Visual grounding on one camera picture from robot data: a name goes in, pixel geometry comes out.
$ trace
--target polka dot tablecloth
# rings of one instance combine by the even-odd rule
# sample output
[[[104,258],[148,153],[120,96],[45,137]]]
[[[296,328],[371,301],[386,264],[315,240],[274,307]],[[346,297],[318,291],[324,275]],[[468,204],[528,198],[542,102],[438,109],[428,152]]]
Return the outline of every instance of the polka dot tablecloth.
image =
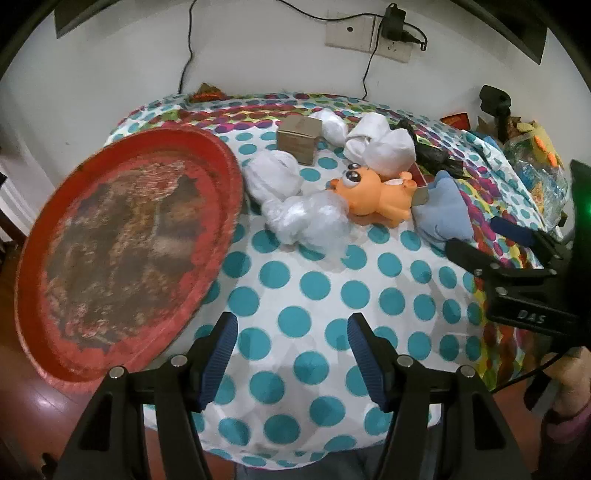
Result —
[[[280,93],[192,103],[172,96],[132,112],[108,143],[169,122],[213,131],[241,166],[276,148],[275,131],[288,114],[329,107],[349,123],[376,111],[394,124],[406,117],[419,140],[465,162],[458,181],[469,207],[474,244],[505,264],[531,266],[529,251],[491,231],[501,215],[542,228],[530,194],[505,157],[472,134],[424,116],[335,95]],[[346,168],[342,148],[326,141],[314,166],[300,171],[305,193],[321,190]],[[362,312],[376,335],[431,368],[477,368],[489,387],[517,374],[527,334],[486,322],[482,285],[431,248],[412,222],[395,229],[355,226],[346,257],[279,244],[258,205],[246,202],[217,280],[182,334],[153,365],[186,352],[207,335],[221,312],[236,314],[239,335],[213,403],[194,422],[205,450],[267,469],[295,468],[329,452],[383,442],[392,414],[370,400],[346,335],[346,319]],[[155,426],[154,410],[145,409]],[[431,424],[439,419],[431,409]]]

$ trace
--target wooden floor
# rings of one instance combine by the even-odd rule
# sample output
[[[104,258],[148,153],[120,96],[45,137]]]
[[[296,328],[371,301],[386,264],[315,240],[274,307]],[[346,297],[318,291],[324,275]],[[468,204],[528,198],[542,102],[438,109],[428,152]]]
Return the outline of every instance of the wooden floor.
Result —
[[[14,279],[18,252],[12,251],[0,271],[0,456],[9,451],[21,470],[38,471],[41,454],[59,458],[89,397],[64,395],[46,384],[25,357],[14,327]],[[540,422],[523,406],[523,385],[496,396],[530,469],[537,465]],[[154,480],[164,479],[154,431],[147,431]],[[214,480],[230,480],[232,464],[207,457]]]

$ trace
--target human hand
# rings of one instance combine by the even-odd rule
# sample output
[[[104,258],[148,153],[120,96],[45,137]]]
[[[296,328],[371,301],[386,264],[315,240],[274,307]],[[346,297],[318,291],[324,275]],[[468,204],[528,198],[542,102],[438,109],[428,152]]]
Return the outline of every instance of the human hand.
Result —
[[[544,364],[556,354],[550,353],[542,359]],[[562,357],[544,370],[550,378],[560,382],[561,389],[553,410],[561,417],[574,417],[591,401],[591,352],[585,347],[579,356]]]

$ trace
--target orange toy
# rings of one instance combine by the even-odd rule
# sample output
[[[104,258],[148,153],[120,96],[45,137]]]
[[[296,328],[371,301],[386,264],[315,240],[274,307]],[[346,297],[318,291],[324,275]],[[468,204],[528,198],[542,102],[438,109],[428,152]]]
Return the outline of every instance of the orange toy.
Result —
[[[417,183],[412,174],[403,171],[399,179],[382,182],[379,175],[367,167],[353,163],[340,179],[330,181],[330,187],[349,204],[349,213],[366,216],[379,213],[390,227],[410,220],[410,205]]]

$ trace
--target electrical socket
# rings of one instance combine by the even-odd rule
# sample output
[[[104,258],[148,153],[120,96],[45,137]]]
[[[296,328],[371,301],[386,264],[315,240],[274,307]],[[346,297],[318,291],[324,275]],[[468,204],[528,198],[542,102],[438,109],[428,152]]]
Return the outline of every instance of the electrical socket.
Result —
[[[340,18],[347,15],[350,14],[329,12],[328,18]],[[375,19],[367,15],[342,22],[327,22],[324,44],[328,47],[370,51],[373,45],[374,29],[377,30]]]
[[[372,41],[371,41],[371,51],[375,48],[375,43],[378,40],[378,30],[379,30],[379,23],[376,22],[373,34],[372,34]],[[392,59],[396,61],[400,61],[402,63],[408,63],[410,60],[410,54],[413,51],[413,44],[412,43],[404,43],[401,41],[391,41],[387,38],[381,37],[379,38],[378,49],[376,50],[375,54],[379,55],[380,57],[386,57],[387,59]]]

